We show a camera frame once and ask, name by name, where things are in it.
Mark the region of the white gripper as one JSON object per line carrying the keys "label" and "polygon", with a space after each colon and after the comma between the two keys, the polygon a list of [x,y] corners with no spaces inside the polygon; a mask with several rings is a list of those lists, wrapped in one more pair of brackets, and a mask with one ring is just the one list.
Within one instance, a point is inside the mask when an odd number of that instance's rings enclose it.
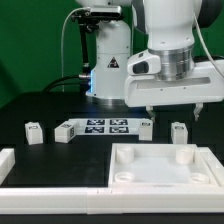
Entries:
{"label": "white gripper", "polygon": [[195,104],[198,121],[203,103],[224,99],[224,60],[194,63],[190,50],[145,50],[128,60],[127,71],[125,103],[146,107],[151,120],[153,106]]}

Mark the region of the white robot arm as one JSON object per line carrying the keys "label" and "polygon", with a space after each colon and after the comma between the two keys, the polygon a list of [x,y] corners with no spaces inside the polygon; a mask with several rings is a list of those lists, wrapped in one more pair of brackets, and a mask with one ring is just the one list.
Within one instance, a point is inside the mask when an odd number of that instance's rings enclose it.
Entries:
{"label": "white robot arm", "polygon": [[96,33],[89,99],[129,107],[224,100],[224,60],[193,60],[193,32],[210,0],[76,0]]}

